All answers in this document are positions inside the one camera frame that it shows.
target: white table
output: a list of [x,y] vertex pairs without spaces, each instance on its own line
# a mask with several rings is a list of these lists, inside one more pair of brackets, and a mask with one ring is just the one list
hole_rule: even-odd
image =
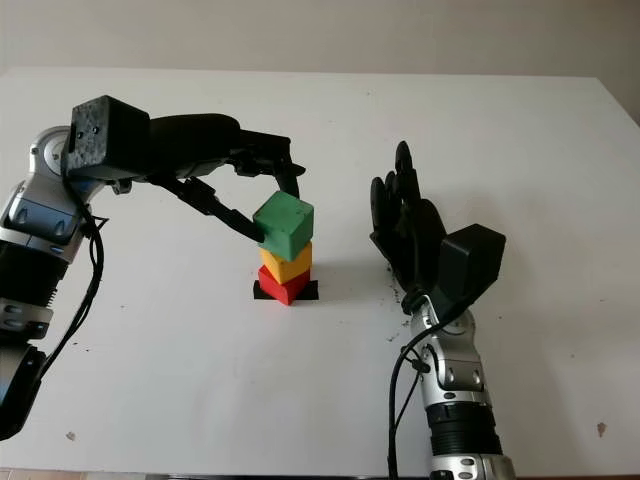
[[[24,431],[0,444],[0,465],[385,475],[388,379],[410,334],[368,239],[369,184],[406,139],[450,230],[478,222],[507,236],[502,274],[473,311],[518,473],[640,470],[640,131],[597,80],[11,70],[0,79],[0,191],[24,177],[40,130],[104,93],[152,116],[223,112],[290,136],[316,207],[321,300],[252,300],[250,241],[148,185],[105,191],[94,203],[112,218],[99,297]],[[230,170],[208,181],[251,214],[275,183]],[[41,348],[88,276],[83,250]],[[398,441],[401,474],[424,474],[418,397]]]

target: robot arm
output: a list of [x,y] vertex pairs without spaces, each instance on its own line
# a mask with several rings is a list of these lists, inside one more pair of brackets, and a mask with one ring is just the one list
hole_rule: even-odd
[[150,119],[107,96],[75,107],[71,126],[36,138],[27,179],[0,215],[0,440],[18,433],[29,414],[51,357],[28,342],[46,335],[58,282],[89,233],[64,178],[80,206],[106,185],[123,194],[134,181],[149,182],[261,241],[251,220],[196,177],[230,164],[238,175],[272,175],[281,190],[298,196],[296,177],[305,170],[291,161],[289,144],[242,130],[224,115]]
[[496,280],[505,237],[480,225],[446,233],[436,207],[420,197],[409,148],[402,142],[396,171],[373,180],[371,239],[389,261],[406,295],[413,339],[396,362],[390,389],[389,478],[398,477],[395,382],[403,359],[421,374],[431,429],[432,480],[515,479],[502,455],[468,307]]

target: red cube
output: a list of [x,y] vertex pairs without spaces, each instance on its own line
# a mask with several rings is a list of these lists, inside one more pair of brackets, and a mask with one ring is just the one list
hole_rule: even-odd
[[263,292],[268,293],[285,305],[291,305],[298,294],[311,281],[311,269],[280,285],[264,265],[258,270],[258,280]]

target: stacked blocks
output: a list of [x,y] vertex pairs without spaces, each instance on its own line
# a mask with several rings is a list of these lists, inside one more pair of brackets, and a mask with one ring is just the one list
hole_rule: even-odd
[[254,213],[253,221],[265,237],[260,244],[260,288],[291,305],[311,280],[313,206],[278,191]]

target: cable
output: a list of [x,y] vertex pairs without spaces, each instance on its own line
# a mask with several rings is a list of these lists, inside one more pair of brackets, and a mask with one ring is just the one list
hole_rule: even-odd
[[416,376],[413,379],[413,383],[411,384],[409,393],[407,393],[407,396],[404,399],[404,404],[402,404],[402,408],[400,409],[400,413],[398,414],[398,418],[396,419],[396,423],[394,426],[396,430],[398,430],[398,425],[400,425],[400,420],[402,420],[402,415],[404,415],[404,411],[407,409],[407,405],[409,405],[409,400],[411,400],[411,397],[413,396],[413,392],[416,389],[416,386],[418,385],[418,381],[420,380],[421,374],[422,372],[420,372],[419,370],[416,370]]
[[[65,347],[69,339],[78,331],[78,329],[82,326],[84,321],[89,314],[89,310],[91,309],[91,305],[93,303],[93,299],[98,293],[98,288],[100,288],[100,280],[102,279],[102,272],[104,270],[104,245],[102,243],[102,236],[100,235],[100,229],[104,226],[104,224],[108,221],[106,218],[93,217],[91,212],[85,205],[78,192],[71,185],[71,181],[67,175],[66,169],[66,156],[63,156],[62,165],[62,184],[76,207],[80,211],[82,218],[85,222],[85,227],[87,228],[87,236],[89,237],[89,256],[91,258],[91,264],[93,265],[93,273],[91,275],[91,280],[89,281],[89,286],[87,287],[87,291],[84,294],[84,298],[78,307],[75,315],[73,316],[73,320],[69,324],[67,331],[62,336],[62,339],[58,343],[58,346],[55,348],[53,352],[47,357],[45,364],[42,367],[42,371],[40,373],[40,377],[42,378],[45,373],[51,368],[53,362],[58,358],[60,352]],[[99,225],[96,224],[96,219],[100,220],[101,223]]]
[[448,324],[450,324],[453,320],[455,320],[457,315],[450,315],[449,318],[443,320],[440,323],[437,323],[433,327],[427,328],[423,330],[418,335],[413,337],[409,343],[403,348],[400,355],[396,359],[396,363],[393,366],[393,371],[391,372],[391,381],[389,384],[389,449],[387,453],[387,467],[389,470],[389,479],[390,480],[398,480],[398,458],[396,455],[396,388],[398,385],[398,375],[400,373],[400,368],[404,363],[404,360],[407,358],[407,354],[415,349],[415,346],[420,343],[422,340],[427,338],[429,335],[432,335],[443,328],[445,328]]

